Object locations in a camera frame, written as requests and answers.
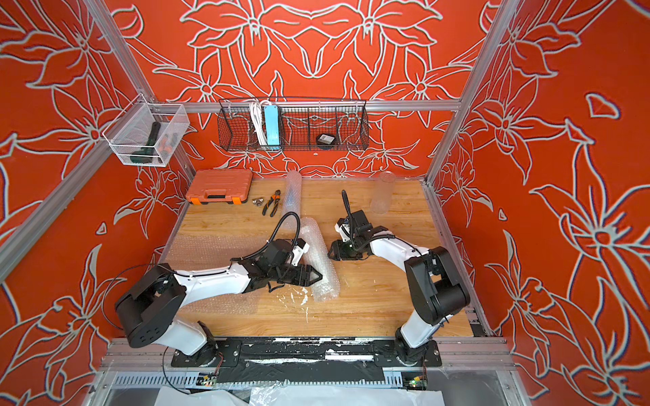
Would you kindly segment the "bubble wrap roll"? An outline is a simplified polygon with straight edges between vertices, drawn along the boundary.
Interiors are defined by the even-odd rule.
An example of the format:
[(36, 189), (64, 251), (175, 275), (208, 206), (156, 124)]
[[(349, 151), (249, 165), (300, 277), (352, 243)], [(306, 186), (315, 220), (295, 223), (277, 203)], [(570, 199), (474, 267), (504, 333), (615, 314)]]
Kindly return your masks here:
[(322, 274), (322, 279), (311, 286), (316, 302), (336, 299), (340, 295), (340, 281), (318, 223), (313, 218), (301, 218), (300, 237), (310, 248), (304, 255), (308, 265)]

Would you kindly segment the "narrow bubble bundle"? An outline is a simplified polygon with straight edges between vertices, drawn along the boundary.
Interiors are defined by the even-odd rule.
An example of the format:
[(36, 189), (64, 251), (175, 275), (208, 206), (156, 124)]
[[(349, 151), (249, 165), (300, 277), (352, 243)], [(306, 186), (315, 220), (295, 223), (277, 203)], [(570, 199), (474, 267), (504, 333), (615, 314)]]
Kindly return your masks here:
[(302, 177), (297, 171), (287, 172), (282, 203), (282, 215), (292, 211), (301, 216)]

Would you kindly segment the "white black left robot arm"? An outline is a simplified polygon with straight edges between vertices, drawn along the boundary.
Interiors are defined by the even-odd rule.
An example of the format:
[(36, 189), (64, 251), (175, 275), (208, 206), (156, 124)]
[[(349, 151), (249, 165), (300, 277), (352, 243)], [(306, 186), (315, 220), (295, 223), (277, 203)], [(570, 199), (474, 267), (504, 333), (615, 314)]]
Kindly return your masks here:
[(247, 294), (271, 283), (310, 287), (323, 279), (302, 261), (309, 245), (304, 240), (274, 240), (260, 250), (234, 258), (226, 267), (177, 271), (159, 263), (115, 304), (115, 311), (131, 348), (160, 344), (175, 349), (198, 365), (218, 354), (218, 345), (203, 322), (178, 318), (180, 309), (213, 297)]

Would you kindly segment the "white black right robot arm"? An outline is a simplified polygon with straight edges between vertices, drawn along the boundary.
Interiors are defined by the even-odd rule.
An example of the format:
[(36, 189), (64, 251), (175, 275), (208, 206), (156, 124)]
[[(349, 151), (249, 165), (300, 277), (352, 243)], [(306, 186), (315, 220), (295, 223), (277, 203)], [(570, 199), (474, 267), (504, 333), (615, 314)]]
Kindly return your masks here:
[(383, 226), (372, 226), (364, 211), (341, 218), (335, 231), (340, 239), (332, 243), (330, 259), (361, 261), (376, 256), (406, 274), (414, 311), (396, 333), (404, 350), (423, 348), (445, 322), (470, 304), (467, 286), (442, 246), (428, 249), (409, 243)]

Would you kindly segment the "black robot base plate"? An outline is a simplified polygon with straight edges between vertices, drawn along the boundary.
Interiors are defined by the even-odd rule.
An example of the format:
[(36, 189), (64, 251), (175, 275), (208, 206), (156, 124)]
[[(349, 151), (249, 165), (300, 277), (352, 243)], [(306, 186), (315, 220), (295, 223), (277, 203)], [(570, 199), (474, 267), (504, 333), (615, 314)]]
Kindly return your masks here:
[(379, 367), (440, 367), (442, 360), (438, 345), (431, 341), (424, 350), (413, 353), (414, 358), (402, 361), (393, 338), (219, 338), (216, 355), (202, 364), (196, 355), (174, 352), (171, 365), (175, 368), (235, 367), (246, 362), (257, 364), (311, 363), (338, 361), (366, 363)]

